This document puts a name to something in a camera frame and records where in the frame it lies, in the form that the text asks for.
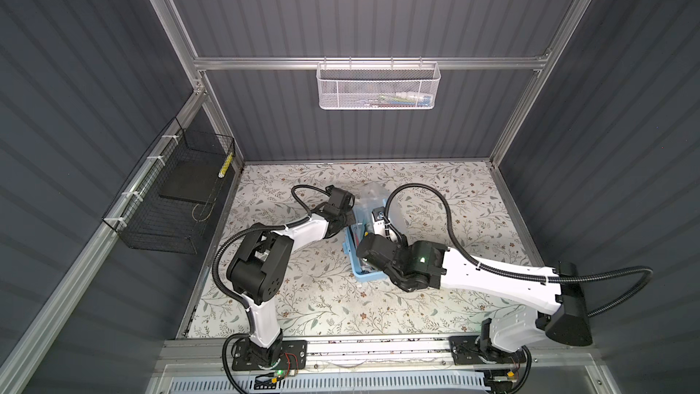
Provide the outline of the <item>black flat pad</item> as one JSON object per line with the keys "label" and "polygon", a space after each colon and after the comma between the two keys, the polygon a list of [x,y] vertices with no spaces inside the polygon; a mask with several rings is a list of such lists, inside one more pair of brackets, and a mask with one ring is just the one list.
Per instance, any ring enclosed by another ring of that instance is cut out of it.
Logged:
{"label": "black flat pad", "polygon": [[220,167],[214,163],[178,162],[160,187],[168,200],[206,204],[214,199]]}

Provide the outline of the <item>light blue plastic tool box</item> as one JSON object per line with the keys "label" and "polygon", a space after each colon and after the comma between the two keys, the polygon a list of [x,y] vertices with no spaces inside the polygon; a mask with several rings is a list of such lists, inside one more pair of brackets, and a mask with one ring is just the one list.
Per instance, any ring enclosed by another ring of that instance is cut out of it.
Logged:
{"label": "light blue plastic tool box", "polygon": [[[359,187],[355,196],[353,211],[357,222],[346,228],[346,239],[343,247],[350,260],[353,275],[360,283],[377,280],[390,281],[387,275],[380,270],[376,270],[357,255],[357,248],[362,239],[368,233],[374,233],[372,229],[372,210],[380,206],[386,208],[386,200],[388,200],[390,193],[390,190],[378,182],[366,182]],[[389,220],[394,225],[394,227],[389,228],[389,239],[396,243],[400,237],[407,238],[403,213],[399,205],[391,206]]]}

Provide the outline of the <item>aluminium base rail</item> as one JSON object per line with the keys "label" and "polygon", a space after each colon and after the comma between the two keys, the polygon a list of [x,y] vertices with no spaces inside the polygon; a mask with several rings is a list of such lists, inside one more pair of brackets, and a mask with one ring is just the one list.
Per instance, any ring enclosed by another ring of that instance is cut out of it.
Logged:
{"label": "aluminium base rail", "polygon": [[[297,357],[306,370],[407,370],[450,368],[464,346],[452,346],[450,334],[305,337],[306,352]],[[165,342],[154,372],[219,375],[222,339],[179,339]]]}

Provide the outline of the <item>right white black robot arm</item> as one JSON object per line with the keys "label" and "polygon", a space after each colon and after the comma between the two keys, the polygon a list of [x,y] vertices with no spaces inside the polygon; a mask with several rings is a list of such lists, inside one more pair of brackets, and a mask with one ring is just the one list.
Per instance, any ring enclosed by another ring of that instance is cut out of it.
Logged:
{"label": "right white black robot arm", "polygon": [[405,292],[444,287],[520,304],[521,308],[506,316],[482,322],[473,349],[484,362],[520,358],[526,346],[543,339],[572,347],[592,345],[581,287],[556,283],[552,269],[481,258],[472,263],[444,244],[417,241],[407,246],[374,233],[363,236],[357,255]]}

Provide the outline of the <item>yellow green marker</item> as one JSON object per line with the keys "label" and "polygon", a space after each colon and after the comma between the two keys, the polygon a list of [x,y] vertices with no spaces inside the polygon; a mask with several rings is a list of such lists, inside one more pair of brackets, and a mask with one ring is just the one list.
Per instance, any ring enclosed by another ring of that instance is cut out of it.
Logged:
{"label": "yellow green marker", "polygon": [[233,153],[231,152],[226,156],[222,166],[220,167],[220,170],[218,171],[218,178],[219,179],[223,179],[226,176],[226,173],[229,170],[229,168],[231,167],[232,162],[233,162]]}

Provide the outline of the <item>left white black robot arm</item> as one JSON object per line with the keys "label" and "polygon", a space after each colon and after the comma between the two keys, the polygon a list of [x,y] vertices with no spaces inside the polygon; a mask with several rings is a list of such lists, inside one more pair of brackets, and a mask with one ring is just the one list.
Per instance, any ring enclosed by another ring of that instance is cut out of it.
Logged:
{"label": "left white black robot arm", "polygon": [[329,239],[355,223],[355,196],[329,185],[297,184],[291,194],[306,214],[289,224],[253,224],[229,237],[211,267],[215,286],[240,303],[249,323],[253,359],[271,367],[282,354],[284,334],[276,316],[275,296],[296,249]]}

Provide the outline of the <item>pens in white basket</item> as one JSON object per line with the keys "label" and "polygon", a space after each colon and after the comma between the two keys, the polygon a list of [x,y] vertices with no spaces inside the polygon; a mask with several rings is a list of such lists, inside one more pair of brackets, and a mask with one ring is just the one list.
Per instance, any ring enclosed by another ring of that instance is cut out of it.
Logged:
{"label": "pens in white basket", "polygon": [[434,106],[434,98],[435,96],[429,93],[408,91],[370,95],[364,100],[359,100],[359,104],[370,108],[431,109]]}

